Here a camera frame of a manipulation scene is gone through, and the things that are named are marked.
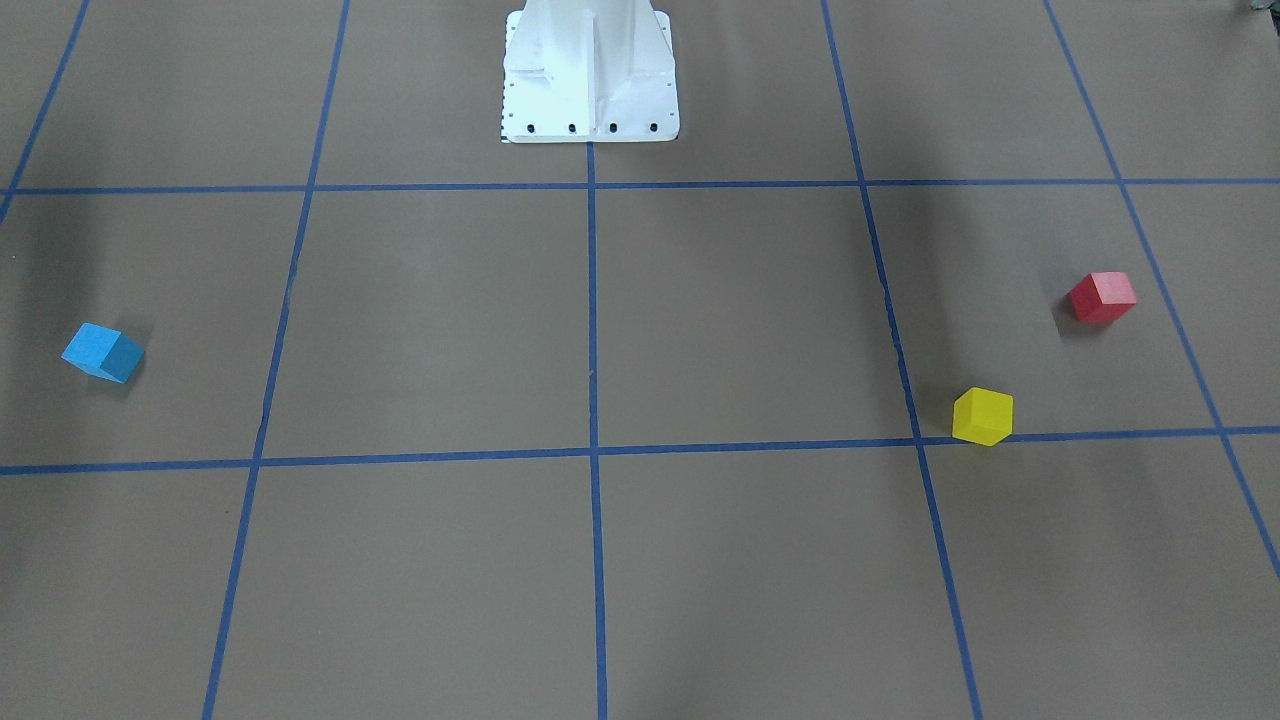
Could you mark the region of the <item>red wooden cube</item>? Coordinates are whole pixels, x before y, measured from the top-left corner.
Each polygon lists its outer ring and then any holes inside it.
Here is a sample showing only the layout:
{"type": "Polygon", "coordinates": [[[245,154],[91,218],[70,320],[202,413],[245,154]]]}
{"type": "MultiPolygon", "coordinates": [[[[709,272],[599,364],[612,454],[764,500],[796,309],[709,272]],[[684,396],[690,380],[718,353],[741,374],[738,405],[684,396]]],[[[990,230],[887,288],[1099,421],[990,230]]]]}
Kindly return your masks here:
{"type": "Polygon", "coordinates": [[[1116,322],[1139,304],[1125,272],[1092,272],[1068,293],[1075,319],[1085,324],[1116,322]]]}

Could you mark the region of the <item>blue wooden cube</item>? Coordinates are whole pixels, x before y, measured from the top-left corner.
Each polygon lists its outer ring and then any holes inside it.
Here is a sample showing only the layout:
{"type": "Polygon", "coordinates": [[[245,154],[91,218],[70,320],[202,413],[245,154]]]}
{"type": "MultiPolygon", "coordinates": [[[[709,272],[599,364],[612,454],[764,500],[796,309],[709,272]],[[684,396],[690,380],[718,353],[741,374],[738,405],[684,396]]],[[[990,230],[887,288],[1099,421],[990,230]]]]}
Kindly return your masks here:
{"type": "Polygon", "coordinates": [[[145,348],[120,331],[83,323],[61,351],[61,360],[87,375],[116,384],[129,382],[145,348]]]}

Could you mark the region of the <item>yellow wooden cube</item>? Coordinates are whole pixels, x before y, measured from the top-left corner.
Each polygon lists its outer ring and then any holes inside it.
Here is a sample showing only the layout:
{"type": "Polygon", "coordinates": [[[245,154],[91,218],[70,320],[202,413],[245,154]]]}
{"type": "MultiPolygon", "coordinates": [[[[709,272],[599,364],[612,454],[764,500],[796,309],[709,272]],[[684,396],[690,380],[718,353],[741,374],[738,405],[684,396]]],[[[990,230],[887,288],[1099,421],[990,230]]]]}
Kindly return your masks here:
{"type": "Polygon", "coordinates": [[[973,445],[996,446],[1015,425],[1015,398],[1004,392],[972,387],[954,401],[951,436],[973,445]]]}

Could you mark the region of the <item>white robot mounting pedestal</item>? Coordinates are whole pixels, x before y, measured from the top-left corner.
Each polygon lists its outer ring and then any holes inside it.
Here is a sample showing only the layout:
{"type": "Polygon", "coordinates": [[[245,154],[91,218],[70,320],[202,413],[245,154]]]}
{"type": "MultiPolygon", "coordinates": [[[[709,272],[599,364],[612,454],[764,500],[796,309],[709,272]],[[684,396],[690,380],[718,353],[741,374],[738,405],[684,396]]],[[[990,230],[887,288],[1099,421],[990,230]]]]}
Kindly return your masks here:
{"type": "Polygon", "coordinates": [[[649,1],[527,1],[504,22],[500,140],[643,143],[680,136],[671,18],[649,1]]]}

